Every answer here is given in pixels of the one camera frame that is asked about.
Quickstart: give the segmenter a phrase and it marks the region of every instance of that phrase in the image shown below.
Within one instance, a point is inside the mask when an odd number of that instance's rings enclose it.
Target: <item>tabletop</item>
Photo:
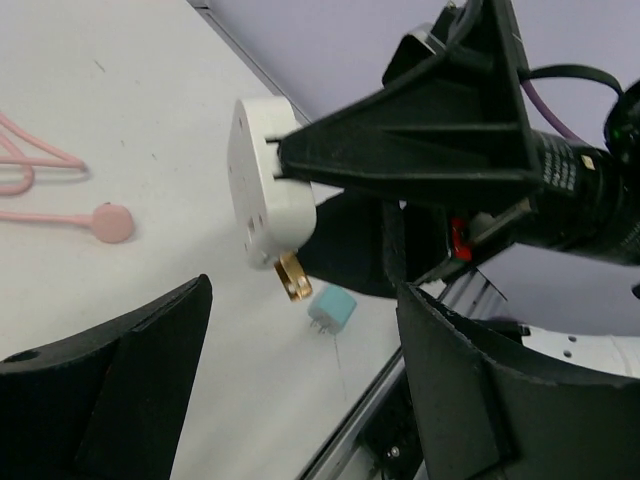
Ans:
[[[0,110],[90,169],[38,169],[32,190],[0,209],[112,202],[137,224],[134,238],[107,245],[73,228],[0,223],[0,356],[206,273],[212,317],[172,478],[293,479],[399,340],[394,302],[357,296],[346,329],[320,335],[275,274],[245,266],[227,139],[236,99],[267,88],[185,0],[4,0],[0,65]],[[4,168],[2,181],[15,173]]]

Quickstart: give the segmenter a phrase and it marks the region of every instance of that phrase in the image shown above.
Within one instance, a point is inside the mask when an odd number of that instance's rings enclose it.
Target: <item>white charger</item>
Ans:
[[[316,226],[311,184],[281,178],[278,141],[298,128],[284,97],[236,103],[227,158],[229,186],[247,262],[255,269],[279,265],[284,255],[309,240]]]

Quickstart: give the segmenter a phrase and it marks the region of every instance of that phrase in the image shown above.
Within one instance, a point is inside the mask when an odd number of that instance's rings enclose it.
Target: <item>metal prong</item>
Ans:
[[[294,253],[281,255],[275,269],[292,302],[307,298],[313,293],[309,278]]]

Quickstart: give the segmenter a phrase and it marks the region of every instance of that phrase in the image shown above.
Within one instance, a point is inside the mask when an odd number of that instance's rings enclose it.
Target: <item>purple cable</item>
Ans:
[[[562,121],[555,116],[549,107],[547,107],[547,104],[544,103],[542,98],[540,98],[540,95],[538,95],[538,92],[529,80],[522,82],[522,89],[524,90],[524,93],[527,94],[527,97],[529,97],[529,100],[531,100],[531,103],[533,103],[533,106],[536,107],[536,110],[540,112],[540,115],[549,122],[549,125],[551,125],[556,132],[564,138],[579,140],[581,142],[583,141],[579,136],[573,133],[569,127],[562,123]]]

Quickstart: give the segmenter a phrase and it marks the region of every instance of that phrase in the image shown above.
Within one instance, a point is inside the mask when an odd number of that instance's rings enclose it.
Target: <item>purple wire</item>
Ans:
[[[538,92],[529,80],[522,82],[522,89],[524,90],[524,93],[527,94],[527,97],[529,97],[529,100],[531,100],[531,103],[533,103],[533,106],[536,107],[536,110],[540,112],[540,115],[542,115],[542,117],[547,122],[549,122],[549,125],[551,125],[556,132],[558,132],[564,138],[583,141],[580,137],[573,133],[573,131],[569,127],[562,123],[562,121],[558,117],[555,116],[555,114],[551,111],[547,104],[544,103],[544,100],[540,98],[540,95],[538,95]]]

